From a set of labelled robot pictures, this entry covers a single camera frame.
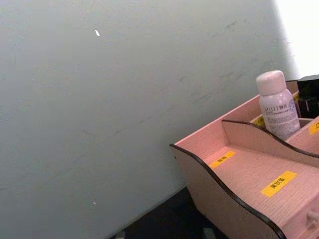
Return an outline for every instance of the desk organizer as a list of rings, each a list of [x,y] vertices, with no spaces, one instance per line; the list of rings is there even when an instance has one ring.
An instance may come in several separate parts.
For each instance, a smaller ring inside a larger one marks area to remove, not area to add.
[[[319,239],[319,117],[282,141],[260,116],[256,96],[170,145],[192,199],[230,239]]]

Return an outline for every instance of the white wall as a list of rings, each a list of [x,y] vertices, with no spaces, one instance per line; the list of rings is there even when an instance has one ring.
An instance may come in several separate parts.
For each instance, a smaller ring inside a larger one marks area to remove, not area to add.
[[[185,186],[169,143],[256,95],[260,73],[293,76],[268,0],[1,0],[0,12],[6,239],[111,236]]]

